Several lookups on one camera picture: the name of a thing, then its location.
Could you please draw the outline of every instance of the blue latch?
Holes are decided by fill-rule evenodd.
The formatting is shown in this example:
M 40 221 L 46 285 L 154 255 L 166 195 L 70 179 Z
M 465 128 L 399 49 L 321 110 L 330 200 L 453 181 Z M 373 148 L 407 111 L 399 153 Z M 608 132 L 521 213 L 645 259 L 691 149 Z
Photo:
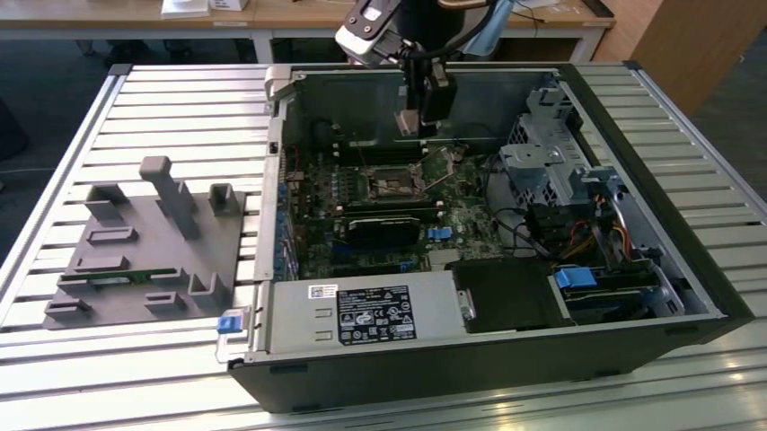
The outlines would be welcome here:
M 563 268 L 553 274 L 553 280 L 560 289 L 577 289 L 580 287 L 596 286 L 595 275 L 588 267 Z
M 241 316 L 220 316 L 216 331 L 218 334 L 236 334 L 241 332 Z

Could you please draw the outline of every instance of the aluminum table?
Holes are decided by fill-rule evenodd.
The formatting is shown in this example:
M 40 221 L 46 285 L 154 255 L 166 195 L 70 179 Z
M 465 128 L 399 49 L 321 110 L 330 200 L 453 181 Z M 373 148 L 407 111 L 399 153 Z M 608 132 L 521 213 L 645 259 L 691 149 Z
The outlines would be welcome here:
M 755 312 L 749 325 L 631 374 L 294 415 L 261 411 L 225 374 L 214 358 L 216 319 L 44 330 L 42 310 L 89 216 L 81 205 L 88 187 L 117 181 L 128 195 L 153 194 L 137 176 L 145 155 L 169 156 L 170 173 L 192 192 L 225 181 L 248 194 L 236 305 L 253 294 L 265 67 L 134 66 L 100 88 L 0 269 L 0 428 L 767 426 L 764 203 L 641 70 L 621 64 L 579 69 Z M 596 135 L 584 135 L 608 163 Z

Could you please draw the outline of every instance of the gray plastic peg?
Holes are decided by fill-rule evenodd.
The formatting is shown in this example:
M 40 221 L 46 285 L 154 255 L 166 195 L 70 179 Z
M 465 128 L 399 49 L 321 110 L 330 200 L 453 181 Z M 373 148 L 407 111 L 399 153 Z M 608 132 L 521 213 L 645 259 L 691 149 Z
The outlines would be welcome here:
M 182 238 L 193 240 L 200 236 L 200 228 L 192 218 L 194 202 L 184 183 L 176 183 L 170 176 L 170 165 L 170 159 L 164 155 L 144 157 L 138 175 L 154 186 L 161 209 L 176 223 Z

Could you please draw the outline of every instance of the blue connector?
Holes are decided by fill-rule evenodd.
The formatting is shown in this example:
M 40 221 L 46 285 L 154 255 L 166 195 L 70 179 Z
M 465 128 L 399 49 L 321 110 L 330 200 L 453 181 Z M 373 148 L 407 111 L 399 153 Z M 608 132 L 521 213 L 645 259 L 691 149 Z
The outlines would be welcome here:
M 440 240 L 449 240 L 453 236 L 453 228 L 452 227 L 431 227 L 427 229 L 427 239 L 440 241 Z

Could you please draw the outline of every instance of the warning label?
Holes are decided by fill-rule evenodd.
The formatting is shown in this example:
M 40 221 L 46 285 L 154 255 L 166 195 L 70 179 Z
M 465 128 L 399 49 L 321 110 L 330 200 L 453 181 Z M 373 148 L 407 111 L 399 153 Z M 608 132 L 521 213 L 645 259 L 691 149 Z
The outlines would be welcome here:
M 416 338 L 407 286 L 338 290 L 337 334 L 344 346 Z

